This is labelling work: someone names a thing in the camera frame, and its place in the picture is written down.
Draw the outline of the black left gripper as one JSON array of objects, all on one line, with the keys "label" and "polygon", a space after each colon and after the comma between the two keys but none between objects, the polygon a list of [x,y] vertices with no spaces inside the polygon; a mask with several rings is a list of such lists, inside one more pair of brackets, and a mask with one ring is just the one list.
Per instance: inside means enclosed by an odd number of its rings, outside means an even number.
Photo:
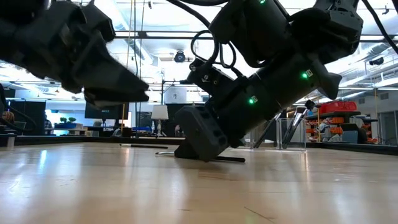
[{"label": "black left gripper", "polygon": [[34,75],[62,82],[68,91],[84,88],[86,102],[97,108],[148,101],[148,84],[108,52],[106,43],[114,36],[111,19],[95,0],[85,6],[58,1],[18,31],[25,42],[18,62]]}]

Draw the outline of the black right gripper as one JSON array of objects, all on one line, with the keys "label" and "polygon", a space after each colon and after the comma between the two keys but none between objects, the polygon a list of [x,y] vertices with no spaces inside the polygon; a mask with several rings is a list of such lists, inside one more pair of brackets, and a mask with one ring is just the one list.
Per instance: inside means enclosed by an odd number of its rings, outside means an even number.
[{"label": "black right gripper", "polygon": [[211,96],[204,105],[184,106],[175,114],[185,133],[176,158],[208,162],[230,146],[241,146],[250,130],[272,117],[271,87],[257,76],[235,80],[239,85],[226,97]]}]

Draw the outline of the thin black makeup brush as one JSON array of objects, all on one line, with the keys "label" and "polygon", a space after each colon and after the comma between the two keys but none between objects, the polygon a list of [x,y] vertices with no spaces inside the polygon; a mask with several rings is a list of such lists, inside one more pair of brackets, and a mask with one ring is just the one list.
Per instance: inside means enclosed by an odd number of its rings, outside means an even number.
[{"label": "thin black makeup brush", "polygon": [[[178,157],[175,155],[174,152],[156,152],[156,156],[169,156],[169,157],[176,157],[179,159],[191,159],[191,160],[199,160],[198,156],[188,156],[188,157]],[[245,163],[246,159],[242,157],[225,157],[225,156],[217,156],[215,159],[211,161],[226,161],[226,162],[242,162]]]},{"label": "thin black makeup brush", "polygon": [[276,114],[270,121],[268,121],[267,126],[265,127],[264,131],[262,132],[259,139],[254,144],[253,148],[257,149],[265,140],[270,140],[274,142],[276,140],[276,122],[281,116],[281,113]]},{"label": "thin black makeup brush", "polygon": [[136,147],[136,148],[153,148],[153,149],[168,149],[167,146],[155,146],[155,145],[146,145],[146,144],[119,144],[119,146],[123,147]]}]

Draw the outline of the large round-head makeup brush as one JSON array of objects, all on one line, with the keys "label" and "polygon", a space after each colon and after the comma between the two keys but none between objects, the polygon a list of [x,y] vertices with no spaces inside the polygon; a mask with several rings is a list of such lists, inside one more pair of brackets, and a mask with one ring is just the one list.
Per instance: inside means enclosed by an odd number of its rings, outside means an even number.
[{"label": "large round-head makeup brush", "polygon": [[282,139],[282,148],[287,149],[295,130],[297,129],[299,123],[301,122],[301,119],[305,115],[305,112],[307,111],[307,108],[305,106],[298,106],[296,107],[294,116],[292,118],[292,122],[289,124],[289,127],[287,128],[285,135]]}]

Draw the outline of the black monitor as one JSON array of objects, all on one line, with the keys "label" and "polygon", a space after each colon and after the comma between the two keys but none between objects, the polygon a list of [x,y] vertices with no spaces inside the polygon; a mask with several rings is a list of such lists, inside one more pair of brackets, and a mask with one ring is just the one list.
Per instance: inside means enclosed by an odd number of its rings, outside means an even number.
[{"label": "black monitor", "polygon": [[88,119],[128,119],[129,104],[97,108],[89,103],[85,105],[85,118]]}]

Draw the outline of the white-shade table lamp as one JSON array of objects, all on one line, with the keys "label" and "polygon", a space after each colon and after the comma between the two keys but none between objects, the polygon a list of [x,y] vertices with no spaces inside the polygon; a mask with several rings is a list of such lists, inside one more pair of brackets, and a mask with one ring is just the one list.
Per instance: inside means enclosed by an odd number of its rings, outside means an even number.
[{"label": "white-shade table lamp", "polygon": [[157,134],[156,137],[164,136],[162,134],[162,122],[169,119],[167,105],[154,105],[152,110],[151,119],[157,122]]}]

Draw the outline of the white box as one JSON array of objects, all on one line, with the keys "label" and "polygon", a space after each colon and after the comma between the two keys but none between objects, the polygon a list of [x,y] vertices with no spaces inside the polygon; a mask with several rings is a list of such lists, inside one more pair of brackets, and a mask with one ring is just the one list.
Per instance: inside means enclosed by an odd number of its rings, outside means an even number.
[{"label": "white box", "polygon": [[183,104],[187,102],[187,88],[183,86],[170,86],[164,91],[165,104]]}]

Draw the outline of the black overhead beam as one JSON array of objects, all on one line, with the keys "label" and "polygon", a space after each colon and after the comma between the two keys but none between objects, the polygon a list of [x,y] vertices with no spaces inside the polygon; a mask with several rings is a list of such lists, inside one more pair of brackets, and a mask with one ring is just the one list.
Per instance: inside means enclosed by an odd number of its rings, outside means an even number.
[{"label": "black overhead beam", "polygon": [[[183,39],[189,40],[193,39],[197,34],[195,31],[186,31],[186,32],[177,32],[177,31],[128,31],[121,30],[116,31],[115,38],[116,39],[128,39],[128,38],[136,38],[136,39]],[[370,35],[365,34],[360,37],[360,42],[387,42],[387,40],[382,35]]]}]

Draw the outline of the person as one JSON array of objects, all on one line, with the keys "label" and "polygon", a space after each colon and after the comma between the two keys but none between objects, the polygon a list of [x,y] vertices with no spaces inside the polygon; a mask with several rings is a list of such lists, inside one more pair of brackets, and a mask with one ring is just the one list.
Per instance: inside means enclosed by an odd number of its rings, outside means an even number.
[{"label": "person", "polygon": [[53,126],[51,121],[47,119],[47,115],[44,116],[44,134],[45,135],[53,134]]}]

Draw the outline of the black partition panel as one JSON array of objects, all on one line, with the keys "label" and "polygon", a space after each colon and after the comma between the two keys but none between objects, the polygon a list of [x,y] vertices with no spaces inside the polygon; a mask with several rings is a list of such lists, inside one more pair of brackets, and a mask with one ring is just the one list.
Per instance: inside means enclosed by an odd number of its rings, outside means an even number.
[{"label": "black partition panel", "polygon": [[11,107],[32,118],[36,123],[33,131],[24,132],[23,135],[44,135],[45,106],[44,101],[11,101]]}]

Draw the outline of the clear acrylic brush organizer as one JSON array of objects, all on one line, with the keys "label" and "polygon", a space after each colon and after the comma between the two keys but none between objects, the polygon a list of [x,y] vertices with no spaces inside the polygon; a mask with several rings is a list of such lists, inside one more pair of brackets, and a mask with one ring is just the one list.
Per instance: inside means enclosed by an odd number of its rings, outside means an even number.
[{"label": "clear acrylic brush organizer", "polygon": [[[289,124],[292,122],[292,118],[279,118],[276,122],[276,140],[274,142],[270,140],[265,140],[258,150],[276,150],[276,151],[306,151],[307,146],[307,135],[305,132],[305,124],[303,119],[299,123],[297,129],[294,132],[294,135],[287,147],[287,149],[282,148],[282,139],[285,135]],[[268,121],[263,124],[260,124],[258,127],[254,128],[249,133],[249,142],[248,146],[250,149],[253,148],[256,141],[261,136],[262,132],[264,131],[265,127],[267,126]]]}]

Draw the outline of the storage shelf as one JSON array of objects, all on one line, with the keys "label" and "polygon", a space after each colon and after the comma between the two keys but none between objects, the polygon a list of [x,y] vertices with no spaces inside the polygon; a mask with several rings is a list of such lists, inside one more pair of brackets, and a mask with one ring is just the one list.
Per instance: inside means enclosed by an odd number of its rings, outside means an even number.
[{"label": "storage shelf", "polygon": [[309,142],[378,144],[372,134],[373,123],[378,120],[359,111],[334,111],[305,118]]}]

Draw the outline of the red storage bins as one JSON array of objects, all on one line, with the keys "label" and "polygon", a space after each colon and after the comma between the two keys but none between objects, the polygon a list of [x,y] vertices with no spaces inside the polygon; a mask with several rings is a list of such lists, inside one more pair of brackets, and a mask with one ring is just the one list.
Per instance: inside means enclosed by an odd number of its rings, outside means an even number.
[{"label": "red storage bins", "polygon": [[332,113],[336,111],[356,111],[357,105],[354,101],[331,101],[321,104],[320,114]]}]

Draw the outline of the black metal table frame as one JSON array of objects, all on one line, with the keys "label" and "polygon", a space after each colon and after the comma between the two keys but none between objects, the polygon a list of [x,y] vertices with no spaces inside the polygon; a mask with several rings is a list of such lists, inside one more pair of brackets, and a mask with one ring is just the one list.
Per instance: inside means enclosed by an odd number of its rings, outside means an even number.
[{"label": "black metal table frame", "polygon": [[[151,145],[177,145],[183,144],[184,139],[155,139],[155,138],[111,138],[88,136],[17,136],[14,134],[0,134],[0,147],[6,147],[11,139],[11,146],[41,145],[41,144],[66,144],[78,142],[102,142],[122,144],[151,144]],[[307,148],[321,148],[341,151],[366,152],[398,156],[398,146],[377,144],[347,144],[335,142],[309,142]]]}]

